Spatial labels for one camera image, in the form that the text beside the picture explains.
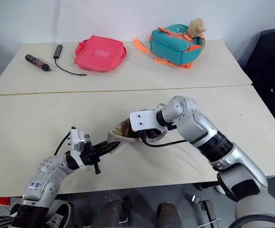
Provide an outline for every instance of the white wall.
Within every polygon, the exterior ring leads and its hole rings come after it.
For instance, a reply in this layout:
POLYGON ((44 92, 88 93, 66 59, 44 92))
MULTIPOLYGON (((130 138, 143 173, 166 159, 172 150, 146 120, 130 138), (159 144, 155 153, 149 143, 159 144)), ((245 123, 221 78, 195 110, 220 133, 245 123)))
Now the white wall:
POLYGON ((148 39, 158 26, 202 17, 206 39, 224 39, 243 66, 259 32, 275 29, 272 0, 0 0, 0 74, 21 43, 91 35, 148 39))

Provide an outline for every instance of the pink bag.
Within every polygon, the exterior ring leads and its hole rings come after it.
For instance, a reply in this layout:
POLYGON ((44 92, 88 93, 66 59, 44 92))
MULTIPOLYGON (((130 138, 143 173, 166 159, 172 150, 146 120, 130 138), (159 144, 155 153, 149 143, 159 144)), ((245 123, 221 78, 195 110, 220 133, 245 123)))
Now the pink bag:
POLYGON ((92 36, 78 44, 75 54, 74 62, 81 69, 109 71, 121 64, 127 52, 118 40, 92 36))

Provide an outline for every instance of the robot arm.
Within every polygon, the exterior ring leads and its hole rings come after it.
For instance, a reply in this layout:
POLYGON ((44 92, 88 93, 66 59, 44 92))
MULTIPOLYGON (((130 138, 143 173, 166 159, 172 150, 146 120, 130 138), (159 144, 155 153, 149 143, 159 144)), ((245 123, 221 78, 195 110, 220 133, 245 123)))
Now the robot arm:
POLYGON ((70 151, 45 159, 38 167, 37 174, 26 187, 21 206, 12 227, 41 228, 45 216, 52 205, 63 179, 76 169, 86 169, 94 165, 99 174, 99 157, 112 152, 119 142, 102 142, 93 146, 89 135, 84 135, 73 127, 68 138, 70 151))
MULTIPOLYGON (((259 167, 201 113, 196 102, 173 97, 166 106, 130 114, 133 131, 155 128, 166 131, 175 124, 180 135, 196 147, 218 171, 218 181, 226 195, 237 202, 236 218, 252 214, 275 216, 275 199, 268 193, 268 182, 259 167)), ((274 227, 269 222, 250 222, 244 227, 274 227)))

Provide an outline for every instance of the table surface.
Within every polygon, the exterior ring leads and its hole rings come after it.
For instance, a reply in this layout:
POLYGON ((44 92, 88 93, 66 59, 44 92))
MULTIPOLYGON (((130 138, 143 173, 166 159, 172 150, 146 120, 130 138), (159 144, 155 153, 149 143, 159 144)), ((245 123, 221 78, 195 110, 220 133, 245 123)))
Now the table surface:
MULTIPOLYGON (((157 91, 119 91, 0 96, 0 196, 20 196, 69 128, 107 139, 115 125, 141 109, 167 103, 174 95, 193 97, 205 115, 236 142, 266 175, 275 175, 275 120, 250 85, 157 91)), ((161 143, 180 140, 169 132, 161 143)), ((59 152, 65 152, 65 145, 59 152)), ((111 190, 216 180, 216 172, 188 143, 163 148, 125 144, 102 157, 102 173, 77 170, 60 193, 111 190)))
POLYGON ((170 88, 250 85, 251 80, 240 68, 223 40, 208 40, 191 69, 171 67, 153 62, 154 55, 139 51, 132 42, 125 42, 127 57, 116 69, 106 73, 85 71, 74 64, 77 43, 64 43, 59 64, 75 76, 54 65, 55 43, 26 44, 21 47, 0 76, 0 95, 123 91, 170 88), (48 63, 45 72, 25 60, 26 54, 48 63))

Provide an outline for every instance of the sneaker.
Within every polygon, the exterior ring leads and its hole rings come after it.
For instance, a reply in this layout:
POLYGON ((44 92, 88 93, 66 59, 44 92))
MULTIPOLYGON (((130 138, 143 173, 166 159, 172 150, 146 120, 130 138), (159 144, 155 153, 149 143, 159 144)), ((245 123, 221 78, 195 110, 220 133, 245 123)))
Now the sneaker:
POLYGON ((49 228, 65 228, 71 218, 71 214, 71 204, 63 203, 46 224, 49 228))
POLYGON ((10 210, 9 216, 11 216, 13 218, 16 217, 17 214, 18 214, 18 210, 19 210, 20 205, 21 205, 20 203, 15 203, 15 205, 10 210))

